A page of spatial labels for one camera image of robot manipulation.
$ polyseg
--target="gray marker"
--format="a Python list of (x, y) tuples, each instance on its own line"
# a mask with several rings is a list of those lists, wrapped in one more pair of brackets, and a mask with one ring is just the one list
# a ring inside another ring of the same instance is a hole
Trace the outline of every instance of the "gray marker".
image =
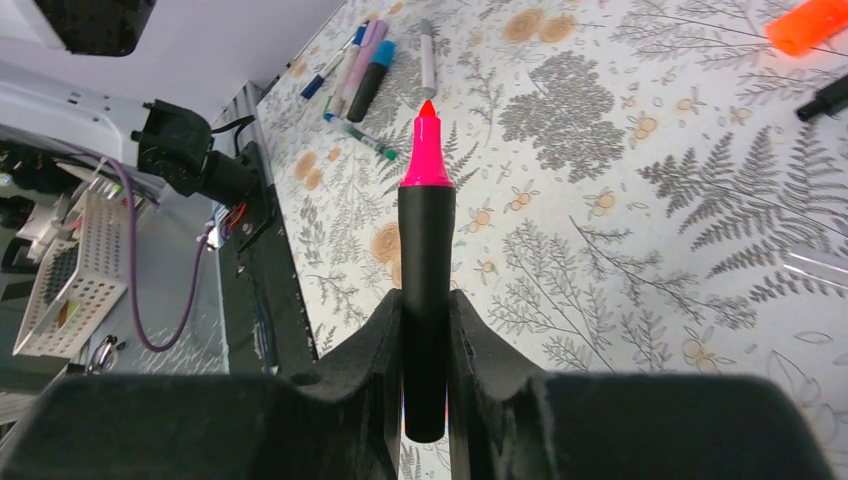
[(421, 86), (424, 96), (436, 96), (436, 64), (433, 61), (433, 25), (426, 18), (418, 27), (421, 30)]

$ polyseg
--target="pink marker tip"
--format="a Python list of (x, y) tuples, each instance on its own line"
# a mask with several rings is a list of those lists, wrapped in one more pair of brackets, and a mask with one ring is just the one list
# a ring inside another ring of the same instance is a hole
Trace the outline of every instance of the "pink marker tip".
[(452, 187), (442, 157), (442, 121), (433, 102), (427, 100), (415, 119), (412, 159), (401, 187)]
[(436, 108), (433, 107), (433, 102), (427, 100), (424, 105), (421, 105), (421, 110), (418, 112), (419, 117), (435, 117)]

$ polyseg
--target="pink marker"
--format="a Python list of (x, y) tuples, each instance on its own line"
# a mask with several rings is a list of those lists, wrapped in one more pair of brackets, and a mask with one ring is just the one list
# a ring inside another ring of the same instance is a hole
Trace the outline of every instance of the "pink marker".
[(442, 157), (442, 121), (436, 116), (433, 102), (427, 100), (415, 119), (412, 159), (401, 187), (453, 187)]
[(398, 188), (405, 432), (419, 443), (445, 432), (456, 189), (445, 169), (441, 128), (427, 100), (415, 119), (412, 159)]

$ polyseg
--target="purple marker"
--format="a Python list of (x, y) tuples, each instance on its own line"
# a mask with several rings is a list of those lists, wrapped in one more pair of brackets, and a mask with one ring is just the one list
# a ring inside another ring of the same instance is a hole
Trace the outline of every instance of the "purple marker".
[(382, 20), (371, 22), (368, 28), (365, 29), (365, 35), (362, 37), (362, 43), (359, 46), (359, 56), (356, 57), (356, 63), (353, 64), (353, 70), (350, 72), (350, 77), (347, 79), (342, 100), (350, 105), (353, 98), (356, 96), (356, 91), (359, 90), (359, 84), (362, 83), (362, 77), (365, 76), (365, 69), (374, 58), (374, 53), (377, 51), (377, 46), (386, 37), (386, 32), (389, 31), (389, 24)]

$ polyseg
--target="blue marker cap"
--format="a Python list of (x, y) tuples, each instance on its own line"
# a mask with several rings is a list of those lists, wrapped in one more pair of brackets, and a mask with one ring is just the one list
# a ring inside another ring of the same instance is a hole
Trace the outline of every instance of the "blue marker cap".
[(383, 40), (380, 45), (377, 45), (377, 51), (374, 52), (374, 57), (371, 63), (379, 63), (380, 65), (389, 68), (392, 63), (392, 58), (395, 56), (395, 42), (391, 40)]
[(300, 92), (300, 96), (309, 100), (310, 98), (312, 98), (313, 95), (315, 95), (315, 92), (317, 92), (323, 84), (324, 77), (322, 77), (321, 75), (315, 75), (315, 78), (313, 78), (312, 81), (309, 82), (309, 85), (307, 85), (306, 88), (304, 88), (303, 91)]
[(353, 36), (353, 44), (354, 45), (362, 45), (362, 37), (365, 36), (365, 29), (368, 28), (368, 24), (360, 25), (359, 28), (356, 29), (356, 35)]

